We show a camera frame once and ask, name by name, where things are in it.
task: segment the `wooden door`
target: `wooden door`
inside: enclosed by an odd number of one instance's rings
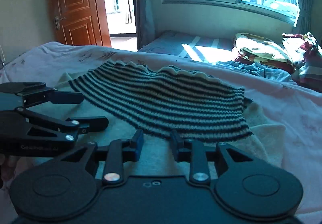
[[[110,47],[104,0],[49,0],[57,40]]]

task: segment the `door handle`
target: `door handle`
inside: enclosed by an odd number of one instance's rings
[[[55,17],[55,23],[56,23],[56,29],[57,29],[57,30],[60,30],[60,21],[61,21],[61,20],[65,20],[65,19],[66,19],[66,17],[61,18],[61,19],[59,19],[59,17],[58,17],[58,16],[56,16],[56,17]]]

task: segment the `blue crumpled cloth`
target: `blue crumpled cloth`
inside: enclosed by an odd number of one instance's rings
[[[215,66],[227,68],[237,72],[252,74],[269,80],[296,84],[288,72],[281,69],[272,69],[257,62],[253,63],[252,65],[246,65],[235,61],[227,61],[217,62]]]

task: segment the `striped knit garment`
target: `striped knit garment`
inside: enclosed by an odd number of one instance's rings
[[[145,134],[204,142],[233,141],[252,132],[243,117],[244,88],[234,88],[199,71],[174,66],[152,71],[133,62],[108,60],[69,81],[90,103]]]

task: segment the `curtain tieback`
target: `curtain tieback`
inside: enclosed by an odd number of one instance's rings
[[[300,16],[308,18],[311,16],[311,11],[300,9]]]

